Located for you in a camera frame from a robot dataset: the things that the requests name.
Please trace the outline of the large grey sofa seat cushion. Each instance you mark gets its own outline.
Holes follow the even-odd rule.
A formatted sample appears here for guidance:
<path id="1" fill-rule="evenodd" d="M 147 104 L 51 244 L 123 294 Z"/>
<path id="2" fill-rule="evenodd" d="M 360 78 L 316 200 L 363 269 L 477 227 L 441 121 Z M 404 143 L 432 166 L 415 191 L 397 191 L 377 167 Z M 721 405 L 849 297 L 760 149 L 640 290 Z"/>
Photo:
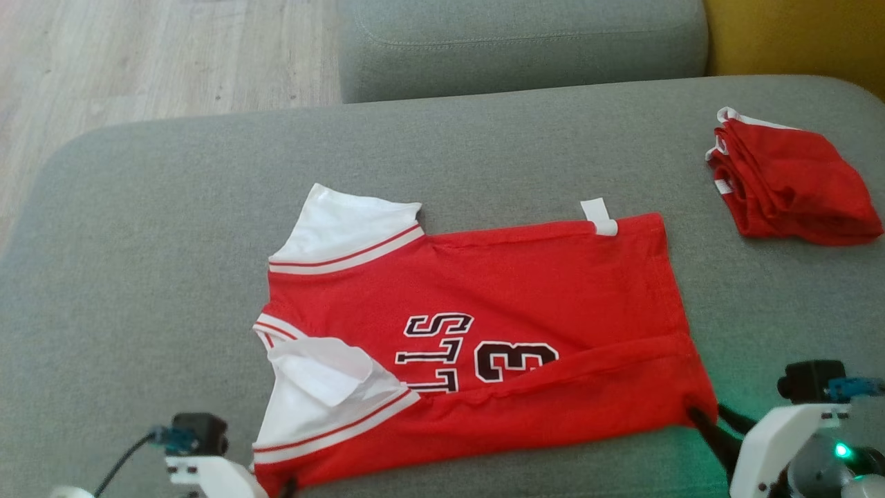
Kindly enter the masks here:
<path id="1" fill-rule="evenodd" d="M 274 384 L 252 324 L 314 183 L 420 202 L 429 234 L 660 212 L 718 399 L 751 417 L 784 366 L 885 376 L 885 237 L 737 233 L 704 155 L 716 114 L 822 133 L 885 220 L 885 103 L 825 77 L 733 76 L 105 127 L 42 167 L 0 257 L 0 498 L 94 489 L 180 411 L 246 463 Z"/>

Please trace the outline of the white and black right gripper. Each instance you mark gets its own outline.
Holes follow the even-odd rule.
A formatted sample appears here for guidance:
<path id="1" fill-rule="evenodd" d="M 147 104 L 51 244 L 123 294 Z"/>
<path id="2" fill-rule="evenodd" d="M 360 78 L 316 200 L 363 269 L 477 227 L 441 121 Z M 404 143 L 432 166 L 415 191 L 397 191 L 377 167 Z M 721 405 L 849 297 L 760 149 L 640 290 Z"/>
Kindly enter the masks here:
<path id="1" fill-rule="evenodd" d="M 850 404 L 775 407 L 761 420 L 718 404 L 718 417 L 743 444 L 697 407 L 688 417 L 731 479 L 730 498 L 885 498 L 885 454 L 832 435 Z"/>

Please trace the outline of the grey sofa back cushion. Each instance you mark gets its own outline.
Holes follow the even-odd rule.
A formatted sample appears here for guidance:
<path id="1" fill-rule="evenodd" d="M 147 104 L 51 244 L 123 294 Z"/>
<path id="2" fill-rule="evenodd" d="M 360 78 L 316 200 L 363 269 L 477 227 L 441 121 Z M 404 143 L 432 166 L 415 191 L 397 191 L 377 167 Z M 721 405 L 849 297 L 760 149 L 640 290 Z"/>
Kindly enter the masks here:
<path id="1" fill-rule="evenodd" d="M 345 103 L 699 77 L 702 0 L 341 0 Z"/>

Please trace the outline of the mustard yellow furniture panel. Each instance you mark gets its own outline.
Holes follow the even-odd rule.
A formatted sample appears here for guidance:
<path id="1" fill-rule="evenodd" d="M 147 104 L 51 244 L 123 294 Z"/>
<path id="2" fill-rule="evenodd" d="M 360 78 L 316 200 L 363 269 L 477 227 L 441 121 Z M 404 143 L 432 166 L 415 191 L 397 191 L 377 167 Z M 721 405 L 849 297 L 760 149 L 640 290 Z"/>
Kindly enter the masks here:
<path id="1" fill-rule="evenodd" d="M 704 0 L 708 75 L 819 75 L 885 102 L 885 0 Z"/>

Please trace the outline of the red basketball jersey white sleeves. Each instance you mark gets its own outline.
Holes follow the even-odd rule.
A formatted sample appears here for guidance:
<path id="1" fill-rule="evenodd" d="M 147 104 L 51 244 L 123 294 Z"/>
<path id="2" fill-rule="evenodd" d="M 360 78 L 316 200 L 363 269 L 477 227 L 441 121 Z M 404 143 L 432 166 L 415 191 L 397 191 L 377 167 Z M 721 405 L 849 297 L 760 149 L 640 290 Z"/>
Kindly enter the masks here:
<path id="1" fill-rule="evenodd" d="M 717 416 L 657 212 L 429 235 L 420 208 L 316 184 L 269 258 L 270 496 Z"/>

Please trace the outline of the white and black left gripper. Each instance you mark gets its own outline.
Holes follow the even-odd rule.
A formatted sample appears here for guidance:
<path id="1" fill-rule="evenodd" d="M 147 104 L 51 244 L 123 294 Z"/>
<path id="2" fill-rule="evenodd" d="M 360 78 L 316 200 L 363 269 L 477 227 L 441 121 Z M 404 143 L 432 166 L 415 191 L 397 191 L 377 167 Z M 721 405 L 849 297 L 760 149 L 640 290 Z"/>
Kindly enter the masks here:
<path id="1" fill-rule="evenodd" d="M 202 492 L 203 498 L 269 498 L 250 469 L 221 456 L 167 456 L 171 484 Z M 298 481 L 290 477 L 279 498 L 296 498 Z"/>

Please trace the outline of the red shorts with white stripe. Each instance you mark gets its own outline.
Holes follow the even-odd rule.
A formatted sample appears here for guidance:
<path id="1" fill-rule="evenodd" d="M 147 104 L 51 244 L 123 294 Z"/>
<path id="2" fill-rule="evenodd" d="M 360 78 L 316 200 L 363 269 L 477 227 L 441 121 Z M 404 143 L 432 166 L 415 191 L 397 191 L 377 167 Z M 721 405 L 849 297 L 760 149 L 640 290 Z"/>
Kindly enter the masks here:
<path id="1" fill-rule="evenodd" d="M 885 234 L 866 184 L 825 136 L 723 107 L 706 152 L 740 235 L 857 246 Z"/>

